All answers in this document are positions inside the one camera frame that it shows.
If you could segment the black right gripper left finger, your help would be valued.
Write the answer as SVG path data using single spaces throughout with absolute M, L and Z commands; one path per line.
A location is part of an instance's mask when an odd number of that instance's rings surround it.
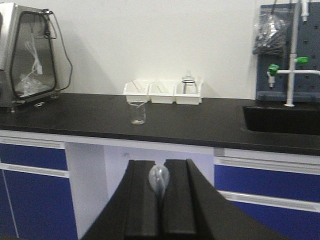
M 149 183 L 150 160 L 130 160 L 117 189 L 83 240 L 158 240 L 158 201 Z

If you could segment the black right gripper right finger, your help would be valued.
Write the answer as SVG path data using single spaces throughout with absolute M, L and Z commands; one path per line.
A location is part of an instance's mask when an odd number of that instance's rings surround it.
M 163 240 L 285 240 L 225 199 L 191 159 L 167 159 L 170 175 L 162 211 Z

